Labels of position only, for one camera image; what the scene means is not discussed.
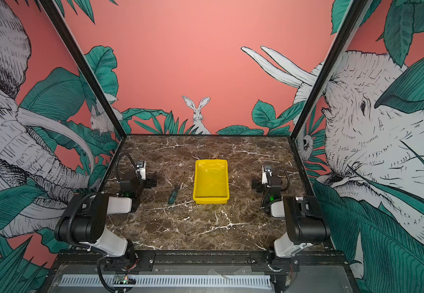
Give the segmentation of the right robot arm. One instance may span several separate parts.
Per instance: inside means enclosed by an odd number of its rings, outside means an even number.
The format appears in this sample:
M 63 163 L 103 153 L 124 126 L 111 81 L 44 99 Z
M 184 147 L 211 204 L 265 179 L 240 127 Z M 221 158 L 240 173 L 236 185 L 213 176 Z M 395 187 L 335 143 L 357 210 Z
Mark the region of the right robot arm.
M 269 174 L 252 180 L 251 188 L 263 194 L 260 209 L 265 214 L 285 221 L 286 232 L 271 248 L 276 257 L 292 258 L 330 238 L 330 228 L 315 196 L 284 195 L 288 187 L 282 186 L 279 177 Z

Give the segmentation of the black left frame post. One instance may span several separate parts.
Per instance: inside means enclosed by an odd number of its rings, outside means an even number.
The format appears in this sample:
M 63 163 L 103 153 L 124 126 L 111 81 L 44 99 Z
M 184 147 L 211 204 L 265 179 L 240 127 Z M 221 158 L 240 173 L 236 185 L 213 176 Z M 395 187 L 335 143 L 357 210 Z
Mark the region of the black left frame post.
M 92 71 L 85 58 L 85 55 L 81 52 L 80 47 L 74 39 L 73 34 L 70 32 L 70 29 L 67 27 L 65 20 L 61 16 L 57 5 L 54 1 L 49 0 L 42 0 L 39 2 L 42 8 L 44 9 L 45 13 L 47 14 L 48 18 L 52 22 L 54 28 L 57 30 L 60 38 L 64 42 L 69 53 L 76 62 L 83 77 L 87 81 L 89 88 L 93 91 L 97 100 L 100 102 L 101 106 L 105 110 L 115 130 L 122 139 L 125 139 L 127 137 L 126 132 L 124 131 L 122 125 L 119 122 L 119 119 L 116 117 L 111 105 L 109 104 L 101 85 L 99 84 L 94 72 Z

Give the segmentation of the black right frame post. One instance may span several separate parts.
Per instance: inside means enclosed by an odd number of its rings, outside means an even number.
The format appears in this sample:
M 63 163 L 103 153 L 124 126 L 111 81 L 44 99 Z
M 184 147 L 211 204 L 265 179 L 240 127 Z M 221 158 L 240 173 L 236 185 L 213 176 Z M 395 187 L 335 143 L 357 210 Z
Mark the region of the black right frame post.
M 330 51 L 323 63 L 321 71 L 317 77 L 315 85 L 312 86 L 312 91 L 304 105 L 304 108 L 299 116 L 296 126 L 291 133 L 290 142 L 295 142 L 297 135 L 300 133 L 307 117 L 310 115 L 313 107 L 320 98 L 323 86 L 329 82 L 333 72 L 337 69 L 343 53 L 351 43 L 357 28 L 361 24 L 365 13 L 367 12 L 371 1 L 351 1 L 351 5 L 346 12 L 343 23 L 336 35 L 336 38 L 330 48 Z

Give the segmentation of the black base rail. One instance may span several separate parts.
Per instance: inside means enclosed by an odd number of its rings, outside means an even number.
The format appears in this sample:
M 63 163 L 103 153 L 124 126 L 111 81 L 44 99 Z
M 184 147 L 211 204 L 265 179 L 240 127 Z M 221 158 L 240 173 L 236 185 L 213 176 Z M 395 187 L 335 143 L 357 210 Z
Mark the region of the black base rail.
M 108 270 L 122 272 L 152 272 L 155 266 L 245 266 L 252 272 L 266 275 L 286 275 L 304 267 L 350 266 L 341 251 L 301 251 L 292 258 L 278 258 L 264 250 L 135 250 L 127 256 L 108 262 Z

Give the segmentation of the green black screwdriver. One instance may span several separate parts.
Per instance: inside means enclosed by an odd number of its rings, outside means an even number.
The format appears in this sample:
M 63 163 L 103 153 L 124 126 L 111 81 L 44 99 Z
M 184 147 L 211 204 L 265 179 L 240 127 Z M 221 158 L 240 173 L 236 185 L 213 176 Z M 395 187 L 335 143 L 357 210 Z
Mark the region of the green black screwdriver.
M 182 173 L 180 180 L 178 181 L 178 183 L 175 185 L 173 191 L 171 192 L 169 199 L 168 199 L 168 205 L 173 205 L 175 203 L 177 195 L 179 193 L 179 190 L 181 189 L 181 184 L 182 184 L 182 181 L 183 181 L 183 177 L 185 176 L 185 173 L 186 172 Z

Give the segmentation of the black frame post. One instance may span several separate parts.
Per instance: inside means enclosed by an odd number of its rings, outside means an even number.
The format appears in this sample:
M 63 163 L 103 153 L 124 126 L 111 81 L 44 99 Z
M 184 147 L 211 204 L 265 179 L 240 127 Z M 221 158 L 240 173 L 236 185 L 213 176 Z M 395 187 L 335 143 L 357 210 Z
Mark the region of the black frame post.
M 124 131 L 122 125 L 119 122 L 119 119 L 116 117 L 111 105 L 109 104 L 101 85 L 99 84 L 94 72 L 92 71 L 85 58 L 85 55 L 81 52 L 80 47 L 74 39 L 73 34 L 70 32 L 70 29 L 67 27 L 65 20 L 61 16 L 57 5 L 54 1 L 49 0 L 42 0 L 39 2 L 42 8 L 44 9 L 45 13 L 47 14 L 48 18 L 52 22 L 54 28 L 57 30 L 60 38 L 64 42 L 69 53 L 76 62 L 83 77 L 87 81 L 89 88 L 93 91 L 97 100 L 100 102 L 101 106 L 105 110 L 115 130 L 122 139 L 125 139 L 127 137 L 126 132 Z
M 321 71 L 317 77 L 315 85 L 312 86 L 312 91 L 304 105 L 304 108 L 299 116 L 296 126 L 291 133 L 290 142 L 295 142 L 297 135 L 300 133 L 307 117 L 310 115 L 313 107 L 320 98 L 323 86 L 329 82 L 333 72 L 337 69 L 343 53 L 351 43 L 357 28 L 361 24 L 365 13 L 367 12 L 371 1 L 351 1 L 351 5 L 346 12 L 343 23 L 336 35 L 336 38 L 330 48 L 330 51 L 323 63 Z

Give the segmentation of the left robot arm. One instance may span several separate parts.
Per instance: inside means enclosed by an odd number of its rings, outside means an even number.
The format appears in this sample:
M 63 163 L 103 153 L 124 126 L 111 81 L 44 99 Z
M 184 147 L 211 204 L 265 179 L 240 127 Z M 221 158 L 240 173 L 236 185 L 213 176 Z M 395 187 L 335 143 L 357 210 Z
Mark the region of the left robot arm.
M 75 195 L 59 219 L 54 237 L 73 247 L 101 254 L 110 271 L 151 271 L 155 253 L 137 251 L 133 242 L 106 226 L 107 216 L 127 214 L 133 203 L 133 197 L 113 197 L 99 192 Z

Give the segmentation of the yellow plastic bin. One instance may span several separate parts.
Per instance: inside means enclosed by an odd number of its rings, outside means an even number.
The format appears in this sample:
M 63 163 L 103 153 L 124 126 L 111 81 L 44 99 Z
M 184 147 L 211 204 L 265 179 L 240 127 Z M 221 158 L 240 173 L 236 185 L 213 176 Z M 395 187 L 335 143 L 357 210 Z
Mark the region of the yellow plastic bin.
M 229 201 L 229 172 L 225 159 L 200 159 L 195 163 L 193 200 L 198 205 L 223 205 Z

